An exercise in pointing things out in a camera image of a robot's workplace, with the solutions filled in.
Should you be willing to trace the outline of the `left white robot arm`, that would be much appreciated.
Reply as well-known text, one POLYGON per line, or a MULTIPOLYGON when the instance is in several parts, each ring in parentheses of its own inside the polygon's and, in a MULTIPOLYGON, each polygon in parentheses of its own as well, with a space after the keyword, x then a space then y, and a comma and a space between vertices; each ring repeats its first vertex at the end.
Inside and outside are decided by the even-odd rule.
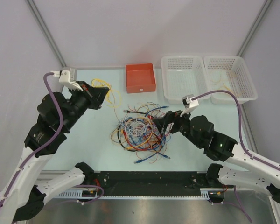
POLYGON ((43 184, 36 180, 47 162, 67 139, 66 134, 88 109, 98 110, 109 92, 108 87, 93 87, 84 81, 70 90, 66 99, 48 90, 37 110, 37 123, 26 139, 19 163, 8 184, 0 191, 0 224, 12 224, 35 217, 52 198, 65 190, 94 181, 94 171, 85 162, 43 184))

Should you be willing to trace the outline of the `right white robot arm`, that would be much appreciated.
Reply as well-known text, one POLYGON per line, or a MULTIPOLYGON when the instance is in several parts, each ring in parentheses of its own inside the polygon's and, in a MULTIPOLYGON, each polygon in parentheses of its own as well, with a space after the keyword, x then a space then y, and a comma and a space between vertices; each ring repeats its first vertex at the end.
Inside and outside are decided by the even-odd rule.
POLYGON ((215 131, 214 124, 203 115, 191 118, 181 111, 169 111, 164 117, 154 118, 153 122, 160 133, 171 124, 170 133, 181 133, 214 161, 205 176, 209 186, 253 189, 280 204, 280 164, 244 150, 234 138, 215 131))

